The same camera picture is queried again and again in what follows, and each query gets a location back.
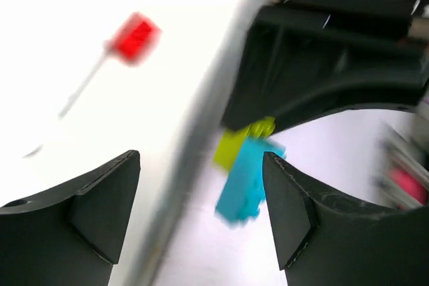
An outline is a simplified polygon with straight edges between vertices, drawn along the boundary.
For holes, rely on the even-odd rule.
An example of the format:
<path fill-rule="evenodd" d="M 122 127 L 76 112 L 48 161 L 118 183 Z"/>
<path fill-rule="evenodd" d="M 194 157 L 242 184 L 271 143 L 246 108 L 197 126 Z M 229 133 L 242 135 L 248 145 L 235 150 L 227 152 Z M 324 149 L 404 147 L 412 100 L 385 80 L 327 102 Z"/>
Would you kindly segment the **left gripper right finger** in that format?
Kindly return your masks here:
<path fill-rule="evenodd" d="M 427 285 L 428 208 L 396 210 L 320 182 L 272 152 L 263 183 L 289 285 Z"/>

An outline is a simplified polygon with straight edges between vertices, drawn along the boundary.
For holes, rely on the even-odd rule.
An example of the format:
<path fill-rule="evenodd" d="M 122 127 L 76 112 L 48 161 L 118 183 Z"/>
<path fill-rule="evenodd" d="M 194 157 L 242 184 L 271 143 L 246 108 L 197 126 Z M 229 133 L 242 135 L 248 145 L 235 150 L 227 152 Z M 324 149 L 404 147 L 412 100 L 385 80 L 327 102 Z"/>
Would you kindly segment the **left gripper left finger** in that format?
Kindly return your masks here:
<path fill-rule="evenodd" d="M 1 207 L 2 285 L 108 285 L 140 174 L 130 150 Z"/>

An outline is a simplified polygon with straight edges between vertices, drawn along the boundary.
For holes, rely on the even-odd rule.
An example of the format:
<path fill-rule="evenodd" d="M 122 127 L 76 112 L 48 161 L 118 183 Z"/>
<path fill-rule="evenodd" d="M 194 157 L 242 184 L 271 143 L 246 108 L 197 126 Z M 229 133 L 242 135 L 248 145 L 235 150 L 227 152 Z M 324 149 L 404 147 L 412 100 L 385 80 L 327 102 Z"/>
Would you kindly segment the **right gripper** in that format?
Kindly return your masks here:
<path fill-rule="evenodd" d="M 349 109 L 412 112 L 422 99 L 424 50 L 368 35 L 428 36 L 428 0 L 267 2 L 303 11 L 264 6 L 257 13 L 223 115 L 226 128 L 273 117 L 283 131 Z"/>

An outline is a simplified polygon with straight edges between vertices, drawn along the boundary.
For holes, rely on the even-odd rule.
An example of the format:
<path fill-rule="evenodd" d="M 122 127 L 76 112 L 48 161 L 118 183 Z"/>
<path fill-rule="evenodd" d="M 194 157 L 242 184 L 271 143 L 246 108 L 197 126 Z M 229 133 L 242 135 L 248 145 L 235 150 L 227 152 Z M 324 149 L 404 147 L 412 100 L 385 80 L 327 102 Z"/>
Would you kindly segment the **blue long lego brick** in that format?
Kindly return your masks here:
<path fill-rule="evenodd" d="M 286 157 L 286 148 L 265 139 L 247 138 L 230 170 L 216 204 L 215 212 L 232 227 L 245 225 L 259 216 L 265 201 L 263 154 L 273 152 Z"/>

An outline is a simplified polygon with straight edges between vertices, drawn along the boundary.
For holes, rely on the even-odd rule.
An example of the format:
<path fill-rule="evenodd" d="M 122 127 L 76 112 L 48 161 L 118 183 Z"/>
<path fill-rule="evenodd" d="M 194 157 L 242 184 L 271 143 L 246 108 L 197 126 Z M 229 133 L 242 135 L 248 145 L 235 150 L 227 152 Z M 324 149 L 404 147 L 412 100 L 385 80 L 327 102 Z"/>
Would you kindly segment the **green lego brick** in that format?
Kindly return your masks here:
<path fill-rule="evenodd" d="M 239 131 L 225 129 L 214 153 L 213 163 L 226 172 L 230 172 L 242 144 L 248 137 L 267 138 L 275 129 L 275 119 L 266 117 Z"/>

